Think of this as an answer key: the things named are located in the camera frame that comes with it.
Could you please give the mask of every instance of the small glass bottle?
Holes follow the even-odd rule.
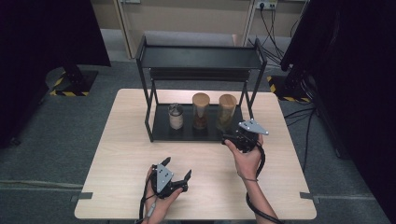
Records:
[[[207,127],[207,108],[209,106],[210,98],[203,92],[196,93],[192,96],[192,126],[198,130]]]
[[[230,94],[221,95],[219,98],[218,118],[216,127],[222,132],[231,130],[233,125],[233,112],[236,107],[236,98]]]
[[[173,103],[168,106],[169,124],[173,129],[180,129],[183,127],[183,107],[178,103]]]

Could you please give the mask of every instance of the black stand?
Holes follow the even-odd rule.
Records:
[[[275,94],[279,100],[310,102],[308,96],[300,85],[295,88],[288,88],[286,86],[286,77],[272,76],[267,79],[271,92]]]
[[[183,128],[173,130],[169,126],[167,107],[158,100],[155,81],[157,80],[205,80],[243,83],[239,103],[233,115],[233,127],[242,120],[241,104],[246,99],[250,119],[253,119],[252,105],[262,81],[267,65],[262,44],[256,39],[253,48],[236,47],[192,47],[192,46],[151,46],[143,36],[136,53],[136,64],[146,96],[148,110],[146,128],[151,142],[168,141],[220,141],[222,132],[215,125],[218,105],[208,109],[209,122],[204,130],[192,128],[192,104],[183,105]],[[149,92],[145,79],[144,68],[149,69],[151,90]],[[257,69],[260,73],[251,96],[248,94],[250,70]],[[153,100],[156,111],[152,130],[149,127],[149,115]]]
[[[86,96],[96,79],[97,71],[80,71],[79,74],[64,72],[52,88],[51,95]]]

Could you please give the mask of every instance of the wooden lid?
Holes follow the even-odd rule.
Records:
[[[207,106],[209,105],[210,98],[207,94],[203,92],[198,92],[192,96],[192,102],[197,106]]]
[[[236,98],[233,95],[224,94],[220,96],[219,103],[225,108],[233,108],[236,106]]]

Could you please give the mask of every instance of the wrist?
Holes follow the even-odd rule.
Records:
[[[245,182],[245,181],[251,181],[251,182],[257,182],[259,181],[255,175],[240,175],[238,172],[236,172],[239,177]]]

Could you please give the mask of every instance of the wall outlet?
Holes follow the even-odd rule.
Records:
[[[277,0],[259,0],[257,1],[256,8],[260,9],[261,4],[264,4],[264,10],[275,10],[277,5]]]

